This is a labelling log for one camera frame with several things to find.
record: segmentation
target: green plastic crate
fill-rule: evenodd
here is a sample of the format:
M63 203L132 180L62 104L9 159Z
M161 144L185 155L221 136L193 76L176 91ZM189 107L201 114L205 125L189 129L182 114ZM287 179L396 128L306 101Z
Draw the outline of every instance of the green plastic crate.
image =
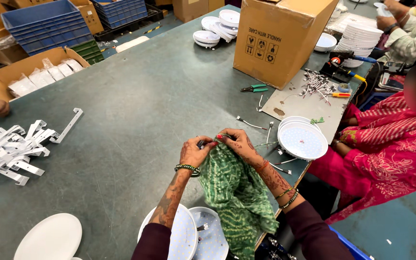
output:
M86 42L70 47L76 53L78 53L83 59L85 59L90 65L96 64L104 60L104 56L97 46L96 40Z

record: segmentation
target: black pallet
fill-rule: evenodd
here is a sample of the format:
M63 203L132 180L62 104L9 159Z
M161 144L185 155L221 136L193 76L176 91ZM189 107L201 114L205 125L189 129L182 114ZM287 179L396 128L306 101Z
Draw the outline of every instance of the black pallet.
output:
M154 6L151 6L149 4L146 4L146 7L147 7L148 16L143 17L139 20L132 21L129 24L125 24L120 27L111 29L102 23L102 26L104 27L104 31L94 34L94 38L98 42L113 41L119 36L123 35L123 33L133 32L135 30L138 30L139 28L145 27L153 22L155 23L163 19L162 10Z

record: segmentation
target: green table surface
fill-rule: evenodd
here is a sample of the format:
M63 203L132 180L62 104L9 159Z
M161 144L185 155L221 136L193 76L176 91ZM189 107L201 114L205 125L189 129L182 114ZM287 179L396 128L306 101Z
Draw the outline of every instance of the green table surface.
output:
M225 6L205 16L218 16ZM83 237L75 256L87 259L129 259L147 213L159 202L179 162L182 143L197 135L215 135L223 128L245 129L254 144L265 143L267 131L236 120L267 127L279 121L256 106L261 93L240 88L261 82L232 68L235 40L216 50L194 43L201 19L154 37L87 69L11 102L11 115L0 127L28 130L41 119L61 132L74 108L84 115L61 144L49 143L48 157L31 164L45 170L17 186L0 174L0 259L11 259L26 233L44 218L67 212L77 216ZM303 66L319 70L328 54L313 53ZM365 74L370 64L355 69ZM274 89L264 93L263 102ZM273 128L270 141L277 140ZM282 162L273 149L260 154ZM294 183L308 162L286 164ZM269 196L274 210L278 205ZM205 206L202 187L191 179L181 203Z

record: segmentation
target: red floral kurta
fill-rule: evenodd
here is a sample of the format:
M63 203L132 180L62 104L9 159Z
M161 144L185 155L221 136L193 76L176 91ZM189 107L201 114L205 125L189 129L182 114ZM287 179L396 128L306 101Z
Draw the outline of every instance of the red floral kurta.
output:
M403 92L349 115L354 116L359 126L344 129L341 137L354 149L342 158L329 147L308 170L341 191L340 204L361 197L332 214L327 224L416 191L416 113L408 109Z

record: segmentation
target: green bandhani dupatta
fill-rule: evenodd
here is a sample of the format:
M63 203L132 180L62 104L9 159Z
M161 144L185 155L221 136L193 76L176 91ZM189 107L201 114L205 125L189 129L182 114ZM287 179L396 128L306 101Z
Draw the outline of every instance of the green bandhani dupatta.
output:
M279 226L263 180L221 142L210 151L200 171L205 202L218 212L229 249L240 260L254 260L259 234L273 234Z

